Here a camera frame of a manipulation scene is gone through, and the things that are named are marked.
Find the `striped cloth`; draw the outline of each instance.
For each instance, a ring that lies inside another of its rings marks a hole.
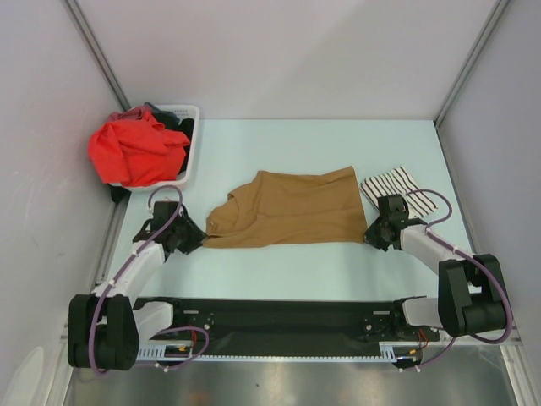
[[[387,195],[406,195],[407,192],[419,187],[412,175],[404,167],[396,167],[387,173],[372,178],[366,178],[359,185],[375,208],[378,208],[378,197]],[[425,194],[416,193],[406,197],[409,217],[426,217],[438,209],[438,206]]]

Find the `brown fabric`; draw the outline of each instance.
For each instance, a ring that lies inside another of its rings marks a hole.
[[[363,242],[363,204],[355,171],[325,175],[259,171],[231,192],[207,218],[209,248],[255,248],[270,244]]]

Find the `table surface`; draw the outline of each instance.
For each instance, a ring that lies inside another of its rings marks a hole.
[[[360,182],[403,165],[420,187],[438,190],[455,209],[451,219],[434,230],[470,249],[430,121],[204,120],[199,131],[193,177],[183,198],[203,229],[212,209],[226,201],[229,191],[250,182],[258,170],[322,174],[351,165]],[[108,277],[130,254],[132,237],[150,216],[148,196],[141,192],[130,197]],[[364,195],[362,200],[371,224],[378,212]],[[445,204],[438,205],[428,220],[445,214]],[[436,293],[436,275],[410,255],[385,253],[367,244],[327,243],[176,252],[141,296],[375,301]]]

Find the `laundry basket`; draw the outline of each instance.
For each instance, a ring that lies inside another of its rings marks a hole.
[[[160,110],[164,112],[174,112],[178,119],[182,120],[184,118],[192,118],[194,120],[194,133],[192,134],[192,141],[189,148],[189,155],[186,157],[188,163],[186,164],[186,171],[180,173],[175,180],[165,180],[162,182],[156,182],[149,186],[136,186],[136,187],[125,187],[127,190],[132,192],[147,192],[154,190],[163,186],[165,184],[170,184],[177,186],[179,189],[184,190],[188,185],[190,175],[192,174],[194,167],[195,159],[195,148],[197,146],[198,138],[198,129],[199,129],[199,109],[196,106],[190,106],[189,104],[165,104],[165,105],[156,105]],[[112,186],[121,186],[121,184],[111,184]]]

